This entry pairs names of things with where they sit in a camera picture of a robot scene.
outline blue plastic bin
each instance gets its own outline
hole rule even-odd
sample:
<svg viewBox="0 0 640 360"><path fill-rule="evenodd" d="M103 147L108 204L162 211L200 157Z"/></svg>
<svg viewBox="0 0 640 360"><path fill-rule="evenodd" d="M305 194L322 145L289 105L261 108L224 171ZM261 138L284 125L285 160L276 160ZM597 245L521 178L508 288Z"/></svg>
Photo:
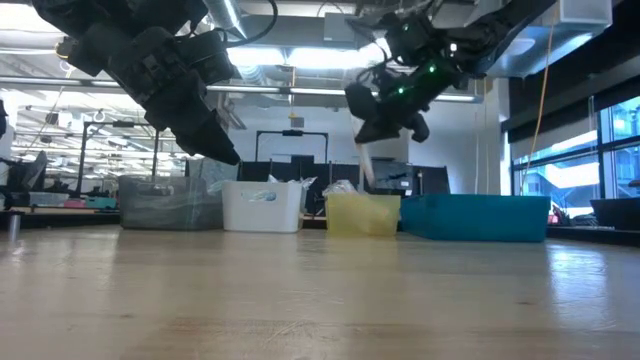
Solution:
<svg viewBox="0 0 640 360"><path fill-rule="evenodd" d="M402 200L403 231L432 240L542 242L551 199L425 195Z"/></svg>
<svg viewBox="0 0 640 360"><path fill-rule="evenodd" d="M112 198L90 197L90 198L87 198L87 201L85 203L86 203L86 206L91 209L106 209L106 208L115 209L116 208L116 199L112 199Z"/></svg>

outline plastic container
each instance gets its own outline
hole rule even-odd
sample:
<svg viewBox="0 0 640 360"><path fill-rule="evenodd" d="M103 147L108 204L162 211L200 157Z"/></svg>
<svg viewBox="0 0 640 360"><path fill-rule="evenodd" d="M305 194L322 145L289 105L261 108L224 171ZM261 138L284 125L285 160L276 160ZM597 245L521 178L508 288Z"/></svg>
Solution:
<svg viewBox="0 0 640 360"><path fill-rule="evenodd" d="M69 199L69 194L30 192L29 206L63 207L67 199Z"/></svg>
<svg viewBox="0 0 640 360"><path fill-rule="evenodd" d="M332 236L394 236L400 196L329 194L327 229Z"/></svg>
<svg viewBox="0 0 640 360"><path fill-rule="evenodd" d="M302 228L301 196L302 184L225 182L224 229L295 233Z"/></svg>
<svg viewBox="0 0 640 360"><path fill-rule="evenodd" d="M402 229L432 240L542 242L551 199L425 195L402 200Z"/></svg>
<svg viewBox="0 0 640 360"><path fill-rule="evenodd" d="M86 205L82 199L69 199L64 202L64 207L72 209L84 209Z"/></svg>
<svg viewBox="0 0 640 360"><path fill-rule="evenodd" d="M203 179L121 176L118 183L123 228L222 228L222 196L220 192L209 194Z"/></svg>
<svg viewBox="0 0 640 360"><path fill-rule="evenodd" d="M86 207L91 209L115 209L116 199L103 198L103 197L90 197L87 198Z"/></svg>

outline workbench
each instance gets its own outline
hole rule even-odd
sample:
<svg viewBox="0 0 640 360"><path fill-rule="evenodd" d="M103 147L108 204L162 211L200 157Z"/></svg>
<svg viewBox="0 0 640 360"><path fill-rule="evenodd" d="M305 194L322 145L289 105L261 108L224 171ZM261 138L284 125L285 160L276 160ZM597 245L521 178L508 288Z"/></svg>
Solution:
<svg viewBox="0 0 640 360"><path fill-rule="evenodd" d="M24 359L631 359L640 251L299 234L24 230L0 351Z"/></svg>

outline label on bin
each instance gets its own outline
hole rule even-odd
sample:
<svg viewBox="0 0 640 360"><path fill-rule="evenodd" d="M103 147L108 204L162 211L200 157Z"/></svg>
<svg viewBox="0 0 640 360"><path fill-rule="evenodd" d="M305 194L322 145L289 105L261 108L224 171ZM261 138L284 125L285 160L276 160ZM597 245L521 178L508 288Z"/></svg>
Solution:
<svg viewBox="0 0 640 360"><path fill-rule="evenodd" d="M250 202L271 202L278 198L275 192L269 190L243 191L240 196Z"/></svg>

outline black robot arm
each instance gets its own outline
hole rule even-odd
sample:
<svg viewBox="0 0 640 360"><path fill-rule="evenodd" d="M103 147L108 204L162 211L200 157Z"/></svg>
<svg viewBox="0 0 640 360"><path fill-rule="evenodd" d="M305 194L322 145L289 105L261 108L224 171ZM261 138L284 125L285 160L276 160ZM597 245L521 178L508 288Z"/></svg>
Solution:
<svg viewBox="0 0 640 360"><path fill-rule="evenodd" d="M278 9L268 0L274 16ZM196 153L230 164L240 158L205 101L206 86L229 80L234 67L220 31L194 34L207 15L202 0L33 0L38 14L71 39L58 51L76 68L98 75L105 71L145 110L157 130L170 128L176 142ZM187 22L191 33L175 36Z"/></svg>
<svg viewBox="0 0 640 360"><path fill-rule="evenodd" d="M420 111L428 111L450 86L461 89L470 78L484 77L524 27L555 2L512 0L467 27L453 29L434 28L424 10L404 18L383 16L376 28L387 31L391 57L365 70L373 75L377 98L362 84L362 76L345 89L351 113L365 121L356 142L397 138L403 127L413 130L413 140L425 141L429 129ZM398 74L387 67L391 60L416 69Z"/></svg>

